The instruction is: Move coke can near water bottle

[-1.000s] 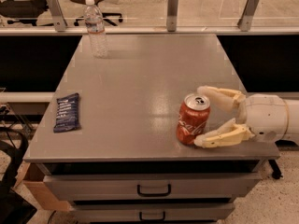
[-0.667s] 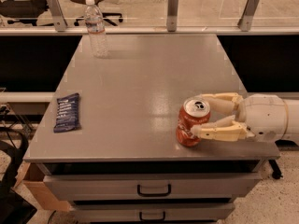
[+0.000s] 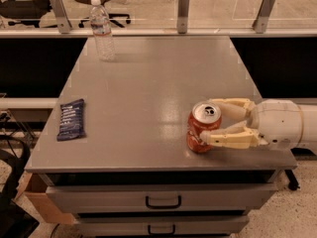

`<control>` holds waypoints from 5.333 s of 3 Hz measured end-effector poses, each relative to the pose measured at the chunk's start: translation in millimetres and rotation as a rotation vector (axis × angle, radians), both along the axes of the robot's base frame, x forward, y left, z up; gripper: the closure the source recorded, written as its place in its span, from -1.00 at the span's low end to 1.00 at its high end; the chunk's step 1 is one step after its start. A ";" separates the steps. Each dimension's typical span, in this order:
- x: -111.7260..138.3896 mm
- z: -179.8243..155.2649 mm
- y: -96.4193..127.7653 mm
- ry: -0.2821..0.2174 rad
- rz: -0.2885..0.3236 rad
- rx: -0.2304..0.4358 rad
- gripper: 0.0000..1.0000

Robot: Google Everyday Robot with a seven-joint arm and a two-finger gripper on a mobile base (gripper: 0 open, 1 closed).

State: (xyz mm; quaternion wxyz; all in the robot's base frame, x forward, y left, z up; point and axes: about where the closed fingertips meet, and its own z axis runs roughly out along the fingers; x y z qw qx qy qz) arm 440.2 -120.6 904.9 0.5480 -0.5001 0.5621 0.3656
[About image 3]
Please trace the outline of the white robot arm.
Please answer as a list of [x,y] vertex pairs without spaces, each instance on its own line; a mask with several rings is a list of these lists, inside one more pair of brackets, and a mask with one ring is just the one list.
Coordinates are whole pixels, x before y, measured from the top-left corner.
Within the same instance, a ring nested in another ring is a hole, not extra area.
[[317,106],[291,100],[269,99],[256,104],[248,98],[212,99],[221,113],[235,124],[199,138],[213,147],[270,150],[317,148]]

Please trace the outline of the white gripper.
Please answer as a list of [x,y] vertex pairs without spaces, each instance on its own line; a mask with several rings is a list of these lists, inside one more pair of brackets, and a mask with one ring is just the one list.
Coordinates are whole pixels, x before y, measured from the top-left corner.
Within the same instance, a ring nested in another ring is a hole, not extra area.
[[245,122],[225,129],[204,130],[200,139],[207,145],[230,149],[267,146],[272,150],[292,149],[298,145],[303,130],[303,115],[290,100],[266,100],[256,103],[249,98],[211,99],[223,116]]

